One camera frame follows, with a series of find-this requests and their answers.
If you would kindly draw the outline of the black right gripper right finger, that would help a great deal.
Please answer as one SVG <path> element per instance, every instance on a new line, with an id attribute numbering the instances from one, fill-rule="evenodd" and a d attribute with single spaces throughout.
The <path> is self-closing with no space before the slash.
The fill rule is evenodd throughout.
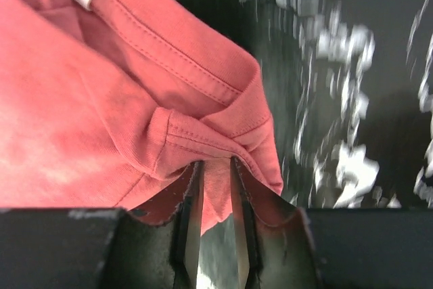
<path id="1" fill-rule="evenodd" d="M 230 171 L 240 288 L 432 287 L 432 211 L 297 208 Z"/>

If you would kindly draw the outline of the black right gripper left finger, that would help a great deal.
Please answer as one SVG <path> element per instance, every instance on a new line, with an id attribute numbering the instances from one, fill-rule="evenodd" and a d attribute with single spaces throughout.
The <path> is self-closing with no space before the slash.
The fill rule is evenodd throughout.
<path id="1" fill-rule="evenodd" d="M 141 206 L 1 210 L 2 288 L 194 288 L 203 162 Z"/>

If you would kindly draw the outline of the salmon pink t shirt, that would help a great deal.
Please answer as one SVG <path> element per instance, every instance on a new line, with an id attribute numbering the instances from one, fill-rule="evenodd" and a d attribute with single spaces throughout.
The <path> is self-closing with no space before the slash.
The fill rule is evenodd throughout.
<path id="1" fill-rule="evenodd" d="M 258 62 L 175 0 L 1 0 L 1 205 L 133 209 L 204 160 L 283 181 Z"/>

